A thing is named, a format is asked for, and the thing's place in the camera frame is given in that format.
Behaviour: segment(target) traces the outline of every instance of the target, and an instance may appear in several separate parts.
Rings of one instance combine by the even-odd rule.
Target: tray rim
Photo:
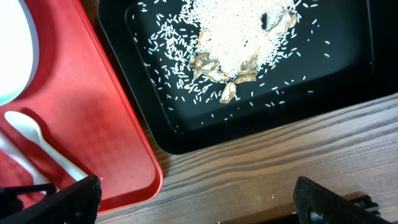
[[[162,190],[163,183],[164,183],[164,175],[162,172],[162,168],[160,167],[160,164],[159,164],[158,160],[156,159],[154,151],[151,148],[151,146],[148,142],[148,139],[146,138],[144,131],[142,130],[141,125],[138,122],[137,116],[135,115],[134,111],[132,110],[129,100],[127,99],[127,96],[123,91],[123,88],[122,88],[110,62],[109,62],[108,57],[106,56],[106,53],[105,53],[102,45],[100,44],[101,42],[98,39],[98,37],[94,31],[94,28],[84,10],[84,8],[83,8],[83,5],[81,4],[80,0],[71,0],[71,1],[80,16],[80,19],[81,19],[82,23],[84,24],[86,31],[87,31],[88,35],[90,36],[90,39],[93,42],[95,49],[97,50],[98,55],[101,58],[101,61],[104,64],[105,69],[106,69],[107,73],[109,74],[109,77],[112,80],[112,83],[113,83],[128,115],[129,115],[142,143],[144,143],[146,152],[148,153],[148,155],[154,165],[154,169],[155,169],[154,181],[149,186],[144,188],[144,189],[148,189],[148,192],[150,192],[150,197],[144,198],[141,201],[135,202],[135,203],[123,203],[123,205],[118,205],[117,207],[113,207],[113,208],[107,208],[107,209],[103,209],[103,210],[100,208],[98,211],[98,214],[103,214],[103,213],[108,213],[108,212],[112,212],[112,211],[119,210],[122,208],[131,207],[133,205],[137,205],[139,203],[144,203],[144,202],[152,200],[153,198],[158,196],[158,194]]]

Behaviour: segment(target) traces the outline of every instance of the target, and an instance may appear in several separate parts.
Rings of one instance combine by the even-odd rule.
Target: wood grain
[[[100,34],[97,0],[82,3]],[[294,211],[302,175],[348,198],[368,194],[386,220],[398,221],[398,95],[181,156],[161,151],[141,124],[165,173],[164,188],[150,202],[100,215],[98,223],[270,220]]]

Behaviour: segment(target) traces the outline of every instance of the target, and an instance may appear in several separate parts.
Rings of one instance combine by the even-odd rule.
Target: black tray
[[[149,44],[147,39],[159,30],[154,19],[157,13],[177,14],[182,2],[160,0],[154,5],[154,0],[142,1],[147,4],[145,14],[137,2],[100,0],[98,17],[123,72],[120,79],[128,84],[125,91],[133,93],[156,143],[169,153],[194,151],[398,92],[397,69],[393,67],[398,49],[393,34],[397,9],[394,1],[322,0],[317,9],[299,11],[303,19],[295,27],[298,36],[287,46],[298,46],[302,56],[283,60],[274,70],[268,68],[257,83],[239,85],[241,99],[228,105],[216,100],[195,105],[195,95],[186,90],[158,90],[159,86],[153,86],[150,78],[157,75],[154,69],[162,70],[158,60],[161,56],[156,52],[149,55],[148,46],[144,50],[145,45],[140,43]],[[313,27],[314,34],[310,36],[308,23],[314,18],[320,21],[320,27]],[[285,85],[285,80],[295,81]],[[260,88],[262,82],[268,88]],[[279,95],[271,90],[273,86],[279,86]],[[214,84],[211,88],[209,93],[218,93],[224,85]],[[173,98],[166,99],[166,94]],[[271,102],[275,106],[265,106]]]

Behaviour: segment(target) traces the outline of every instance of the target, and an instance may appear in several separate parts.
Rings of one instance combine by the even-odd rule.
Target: white bowl
[[[0,0],[0,106],[25,90],[39,64],[39,38],[23,0]]]

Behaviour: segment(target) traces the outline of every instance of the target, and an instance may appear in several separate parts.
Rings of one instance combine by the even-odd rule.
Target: black object
[[[388,224],[369,196],[347,201],[314,181],[299,177],[294,190],[296,213],[263,224]]]
[[[20,212],[24,204],[18,195],[45,191],[45,197],[53,195],[57,188],[53,184],[40,184],[32,186],[6,187],[0,189],[0,219]]]
[[[266,30],[266,29],[267,29],[267,20],[268,20],[267,14],[264,13],[264,14],[262,15],[262,17],[261,17],[262,29],[263,29],[263,30]]]
[[[394,15],[398,7],[393,6],[397,1],[387,4],[377,0],[325,0],[317,8],[299,9],[303,19],[296,26],[298,36],[289,39],[286,47],[298,47],[302,56],[282,60],[274,70],[268,68],[257,83],[239,85],[241,99],[228,105],[216,100],[203,102],[211,92],[223,89],[219,84],[211,86],[202,94],[202,103],[195,105],[193,93],[175,87],[177,76],[171,75],[165,81],[161,66],[170,68],[175,62],[166,60],[164,50],[147,53],[151,47],[148,38],[159,30],[155,15],[162,13],[168,18],[169,13],[178,14],[183,2],[148,1],[145,13],[137,2],[100,0],[99,22],[121,67],[119,79],[128,85],[124,90],[133,93],[157,145],[169,153],[190,152],[398,92],[394,67],[398,49]],[[314,19],[318,19],[320,27],[311,25]],[[183,22],[175,24],[175,29],[179,28],[186,28],[188,36],[199,33]],[[172,88],[157,83],[159,75],[155,69],[160,72],[162,83],[169,82]],[[151,77],[158,84],[156,87]],[[265,88],[259,87],[262,82]],[[279,86],[279,95],[271,91],[274,86]],[[276,106],[264,106],[271,102]]]
[[[17,194],[47,191],[47,197],[22,210]],[[98,177],[91,175],[57,192],[52,184],[5,188],[0,192],[2,207],[12,207],[0,224],[90,224],[94,223],[101,201],[101,185]]]

